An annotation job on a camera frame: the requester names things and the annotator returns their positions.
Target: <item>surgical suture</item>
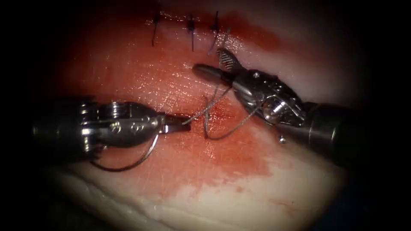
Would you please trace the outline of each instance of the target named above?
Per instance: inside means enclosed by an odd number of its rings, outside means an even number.
[[[220,32],[220,27],[218,26],[218,11],[215,14],[214,24],[210,26],[211,31],[214,33],[214,41],[211,45],[210,50],[208,51],[207,55],[211,54],[211,51],[214,48],[215,43],[217,42],[218,33]]]
[[[190,15],[190,19],[187,22],[188,32],[191,33],[191,51],[194,51],[194,19],[193,15]]]
[[[157,12],[153,18],[154,32],[153,32],[153,38],[151,39],[151,46],[154,46],[155,33],[157,31],[157,25],[159,21],[160,21],[160,12]]]

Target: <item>screw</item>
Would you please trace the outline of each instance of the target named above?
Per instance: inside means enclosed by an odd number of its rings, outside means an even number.
[[[144,125],[133,123],[133,125],[131,126],[131,131],[135,135],[138,131],[142,130],[143,128],[144,128]]]
[[[281,136],[279,137],[279,142],[282,143],[282,144],[285,144],[285,143],[286,143],[286,139],[281,135]]]
[[[111,132],[119,133],[121,131],[120,122],[116,121],[110,124],[110,129],[111,129]]]

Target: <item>skin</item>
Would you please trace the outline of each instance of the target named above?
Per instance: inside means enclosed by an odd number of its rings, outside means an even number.
[[[343,32],[320,15],[265,2],[178,1],[161,10],[152,47],[156,5],[93,8],[83,27],[62,41],[53,72],[59,78],[45,88],[191,116],[216,87],[191,67],[218,66],[215,50],[230,27],[226,47],[243,66],[278,75],[303,101],[353,105],[361,97],[361,83],[352,77],[359,61]],[[221,34],[208,56],[216,10]],[[186,28],[190,13],[194,52]],[[220,85],[218,94],[223,90]],[[247,116],[233,92],[209,113],[212,136]],[[152,155],[133,170],[110,173],[79,163],[51,169],[51,176],[79,204],[122,230],[301,230],[344,185],[342,169],[291,140],[280,144],[275,128],[258,118],[220,141],[204,139],[203,119],[189,133],[161,135]],[[110,148],[98,163],[122,167],[146,150]]]

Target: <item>metal instrument tip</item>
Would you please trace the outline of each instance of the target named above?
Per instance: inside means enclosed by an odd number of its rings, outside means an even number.
[[[160,134],[168,134],[168,133],[174,133],[174,132],[188,132],[191,130],[191,125],[190,123],[184,124],[183,122],[186,122],[187,120],[190,119],[189,116],[176,116],[176,115],[168,115],[168,114],[163,114],[163,124],[162,128],[160,130]]]
[[[195,64],[192,70],[196,76],[212,83],[223,82],[231,86],[235,79],[235,75],[206,64]]]

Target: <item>blood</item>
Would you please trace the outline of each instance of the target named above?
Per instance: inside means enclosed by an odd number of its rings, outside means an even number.
[[[205,107],[215,86],[210,86],[191,73],[194,63],[218,65],[215,56],[208,56],[209,31],[214,14],[190,12],[199,34],[195,52],[191,36],[185,30],[182,10],[162,9],[155,45],[151,46],[154,25],[150,23],[156,6],[138,9],[120,7],[90,15],[73,39],[62,41],[56,61],[54,94],[95,95],[99,102],[136,101],[157,111],[176,115],[195,115]],[[277,36],[260,27],[251,26],[236,12],[221,15],[222,28],[231,27],[232,36],[252,40],[268,50],[279,49],[283,43]],[[209,111],[209,134],[218,136],[231,130],[247,112],[228,94]],[[248,177],[270,177],[267,157],[281,156],[269,142],[256,138],[256,130],[265,129],[263,122],[252,119],[226,139],[204,138],[204,117],[193,121],[188,133],[161,135],[151,156],[137,168],[114,173],[135,179],[138,194],[145,197],[173,197],[183,187],[191,188],[196,197],[205,187],[233,184]],[[129,149],[110,148],[99,164],[123,167],[146,152],[148,144]],[[245,189],[234,188],[238,193]]]

